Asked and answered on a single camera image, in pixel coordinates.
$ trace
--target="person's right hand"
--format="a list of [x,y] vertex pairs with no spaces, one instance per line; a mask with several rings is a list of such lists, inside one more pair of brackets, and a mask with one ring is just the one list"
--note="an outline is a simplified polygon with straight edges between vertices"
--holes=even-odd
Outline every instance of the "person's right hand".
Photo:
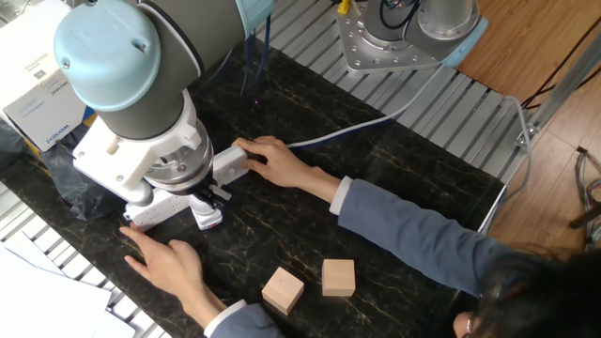
[[239,138],[232,146],[264,156],[267,164],[249,159],[244,165],[280,187],[300,188],[331,203],[340,185],[340,179],[303,163],[284,142],[273,136],[261,136],[254,142]]
[[312,168],[299,160],[284,142],[273,136],[261,136],[253,141],[239,138],[232,146],[267,158],[267,164],[246,160],[244,165],[264,179],[284,188],[300,188],[303,181],[311,179]]

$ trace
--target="wooden block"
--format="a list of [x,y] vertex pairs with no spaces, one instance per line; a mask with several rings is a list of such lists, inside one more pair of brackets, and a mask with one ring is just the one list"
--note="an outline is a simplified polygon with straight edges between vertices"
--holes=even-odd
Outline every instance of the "wooden block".
[[352,259],[324,259],[321,269],[323,295],[350,297],[355,293],[355,261]]
[[261,292],[263,299],[285,315],[288,315],[304,290],[304,283],[278,268]]

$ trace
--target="hand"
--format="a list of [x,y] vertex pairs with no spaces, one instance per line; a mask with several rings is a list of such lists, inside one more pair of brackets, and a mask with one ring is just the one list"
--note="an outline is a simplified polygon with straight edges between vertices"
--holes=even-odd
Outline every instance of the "hand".
[[246,160],[244,166],[280,187],[300,188],[331,203],[340,185],[340,179],[303,163],[273,136],[261,136],[254,142],[239,138],[232,146],[267,158],[267,164]]
[[203,328],[225,309],[205,286],[200,258],[190,244],[171,240],[166,246],[129,227],[119,230],[138,245],[146,260],[144,265],[128,255],[128,264],[159,289],[176,296],[184,311]]

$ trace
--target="white cable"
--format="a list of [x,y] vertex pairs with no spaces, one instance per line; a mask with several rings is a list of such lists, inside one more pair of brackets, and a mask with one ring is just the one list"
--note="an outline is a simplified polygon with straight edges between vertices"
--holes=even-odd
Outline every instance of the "white cable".
[[532,171],[532,143],[530,140],[530,135],[528,134],[528,126],[526,125],[526,117],[524,116],[524,110],[522,109],[522,105],[516,97],[506,97],[508,100],[512,100],[516,103],[517,113],[519,114],[519,122],[522,124],[522,131],[524,132],[524,139],[526,140],[526,150],[528,151],[528,170],[526,171],[526,176],[524,177],[524,181],[514,192],[512,192],[509,196],[507,196],[504,202],[509,201],[518,193],[526,188],[528,184],[528,180],[530,179],[530,173]]
[[436,69],[436,71],[430,76],[430,78],[428,78],[428,80],[425,82],[425,84],[422,85],[422,87],[420,88],[420,90],[418,90],[417,93],[415,93],[415,95],[413,96],[413,98],[411,98],[411,100],[409,100],[409,102],[407,102],[404,106],[402,106],[401,108],[399,108],[396,112],[394,112],[394,113],[392,113],[390,115],[386,115],[386,116],[381,117],[381,118],[376,118],[376,119],[371,120],[371,121],[363,122],[363,123],[360,123],[360,124],[355,125],[355,126],[344,128],[342,130],[333,132],[333,133],[325,135],[325,136],[318,137],[318,138],[313,139],[313,140],[293,143],[293,144],[287,145],[287,147],[293,148],[293,147],[299,147],[299,146],[314,145],[314,144],[319,143],[319,142],[330,140],[333,137],[342,135],[342,134],[347,133],[349,131],[356,131],[356,130],[361,129],[361,128],[369,127],[369,126],[375,125],[377,123],[384,122],[384,121],[389,120],[391,118],[395,118],[396,116],[398,116],[401,113],[405,112],[407,110],[407,108],[411,104],[413,104],[413,102],[415,102],[415,100],[418,99],[420,97],[420,95],[422,95],[422,93],[425,91],[425,89],[428,87],[428,85],[430,85],[430,83],[432,82],[432,80],[434,80],[434,78],[442,71],[443,68],[444,68],[444,66],[440,65]]

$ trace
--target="blue sleeve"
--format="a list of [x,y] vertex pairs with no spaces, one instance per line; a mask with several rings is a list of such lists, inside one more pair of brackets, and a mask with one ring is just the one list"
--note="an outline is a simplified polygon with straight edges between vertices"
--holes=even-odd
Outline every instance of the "blue sleeve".
[[219,324],[211,338],[285,338],[260,305],[245,306]]
[[512,251],[494,238],[358,179],[350,185],[338,223],[426,277],[473,296],[492,260]]

